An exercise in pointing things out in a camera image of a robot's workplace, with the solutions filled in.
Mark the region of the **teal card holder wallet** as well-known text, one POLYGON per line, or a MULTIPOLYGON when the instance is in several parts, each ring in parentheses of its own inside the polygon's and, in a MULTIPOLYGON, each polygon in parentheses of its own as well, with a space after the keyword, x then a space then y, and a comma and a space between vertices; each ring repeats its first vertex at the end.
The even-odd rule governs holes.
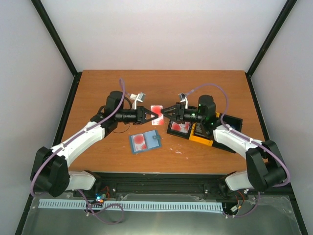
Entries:
POLYGON ((129 136, 130 148, 131 148, 131 151, 132 151, 133 154, 138 154, 140 152, 145 152, 145 151, 149 151, 149 150, 152 150, 152 149, 156 149, 156 148, 161 148, 162 147, 161 136, 159 135, 157 130, 144 132, 142 134, 144 135, 144 139, 145 139, 145 142, 147 144, 147 149, 139 151, 139 152, 134 152, 131 136, 129 136))

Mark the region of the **red white credit card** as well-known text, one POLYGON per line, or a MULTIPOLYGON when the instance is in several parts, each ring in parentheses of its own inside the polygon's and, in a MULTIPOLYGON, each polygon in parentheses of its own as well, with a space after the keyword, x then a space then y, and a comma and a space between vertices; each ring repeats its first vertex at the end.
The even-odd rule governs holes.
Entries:
POLYGON ((134 152, 139 152, 147 149, 147 144, 145 142, 143 134, 133 135, 131 136, 131 140, 134 152))

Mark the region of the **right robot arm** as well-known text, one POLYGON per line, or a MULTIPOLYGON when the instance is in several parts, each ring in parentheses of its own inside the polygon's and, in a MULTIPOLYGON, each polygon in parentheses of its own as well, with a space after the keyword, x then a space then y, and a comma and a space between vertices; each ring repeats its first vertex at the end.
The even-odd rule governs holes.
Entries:
POLYGON ((199 124, 206 137, 230 148, 246 161, 245 171, 231 173, 223 179, 222 191, 254 189, 264 192, 289 183, 290 174, 275 142, 253 139, 226 124, 223 116, 217 116, 216 104, 210 95, 200 96, 197 107, 189 107, 185 95, 181 96, 180 102, 162 109, 162 114, 175 123, 199 124))

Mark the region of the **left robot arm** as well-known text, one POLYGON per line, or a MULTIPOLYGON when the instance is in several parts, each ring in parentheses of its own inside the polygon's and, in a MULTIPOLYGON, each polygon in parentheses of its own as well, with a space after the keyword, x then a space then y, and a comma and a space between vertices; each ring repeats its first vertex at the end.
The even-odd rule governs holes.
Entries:
POLYGON ((31 171, 31 195, 39 189, 53 197, 69 190, 84 190, 89 196, 96 197, 102 191, 102 185, 96 181, 95 174, 85 170, 69 171, 70 165, 85 150, 101 141, 113 132, 120 122, 142 125, 158 118, 143 106, 143 93, 139 93, 129 109, 124 109, 125 94, 113 91, 106 104, 101 106, 90 121, 76 134, 51 148, 41 147, 35 156, 31 171))

